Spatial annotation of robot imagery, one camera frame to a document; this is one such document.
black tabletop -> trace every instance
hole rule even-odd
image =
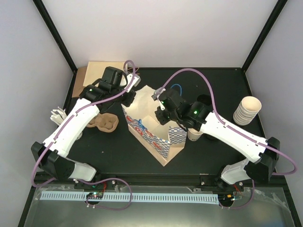
[[[176,68],[139,69],[138,73],[142,81],[136,90],[145,85],[157,89],[177,70]],[[232,121],[233,112],[241,99],[250,95],[245,74],[237,69],[198,70],[212,85],[219,114]],[[200,94],[209,94],[206,83],[193,72],[179,74],[168,84],[168,87],[175,83],[182,86],[182,96],[187,101],[195,101]],[[76,98],[72,99],[69,110],[73,108],[76,100]],[[208,140],[203,135],[195,142],[187,139],[185,148],[163,167],[128,131],[121,105],[115,104],[108,112],[118,116],[117,129],[112,133],[105,133],[97,128],[85,128],[81,139],[73,144],[68,158],[88,163],[103,173],[135,175],[217,174],[222,166],[244,159],[244,156],[235,149],[219,140]],[[257,118],[249,125],[243,126],[243,129],[258,136],[263,135]]]

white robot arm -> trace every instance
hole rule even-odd
[[[246,157],[245,160],[227,165],[223,169],[221,179],[224,182],[234,184],[250,178],[259,182],[269,181],[276,166],[278,154],[259,146],[258,143],[261,142],[279,149],[280,142],[277,139],[270,138],[266,140],[219,116],[225,122],[225,124],[222,124],[210,106],[201,102],[190,104],[173,89],[164,89],[157,96],[153,96],[153,99],[158,100],[160,104],[155,113],[161,124],[175,121],[180,126],[183,125],[186,128],[193,128],[209,134],[233,147]],[[253,138],[256,143],[244,138],[239,133]]]
[[[137,86],[141,81],[138,75],[135,75],[132,84],[122,96],[99,105],[90,105],[120,93],[127,82],[131,81],[132,76],[132,74],[125,75],[119,69],[107,67],[101,79],[84,88],[76,105],[55,132],[42,144],[38,142],[33,144],[31,150],[36,160],[42,151],[51,145],[41,161],[41,169],[58,180],[92,180],[96,169],[88,164],[69,159],[69,151],[79,134],[98,113],[104,113],[116,102],[123,103],[125,106],[129,106],[133,102],[135,92],[131,88]]]

paper cup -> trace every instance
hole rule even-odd
[[[197,141],[203,133],[195,129],[188,129],[187,137],[191,141]]]
[[[253,96],[244,97],[240,105],[244,108],[246,112],[253,114],[258,113],[262,108],[260,100]]]
[[[247,125],[258,114],[261,107],[262,104],[257,98],[244,97],[234,112],[233,119],[238,125]]]

printed paper bag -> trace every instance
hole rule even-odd
[[[173,121],[165,125],[158,122],[155,111],[159,102],[151,97],[154,91],[145,86],[136,91],[130,107],[122,107],[129,131],[165,166],[184,148],[187,133]]]

checkered pattern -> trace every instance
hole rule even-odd
[[[152,145],[162,157],[167,158],[169,155],[169,147],[171,144],[178,144],[185,142],[186,140],[186,132],[183,131],[181,128],[169,128],[169,140],[163,140],[152,133],[150,133],[147,129],[143,130],[142,127],[139,125],[139,121],[136,119],[131,118],[127,115],[126,111],[123,109],[124,115],[126,117],[127,123],[135,129],[139,135],[143,137],[150,145]]]
[[[185,143],[187,133],[181,128],[169,127],[169,141],[171,144]]]

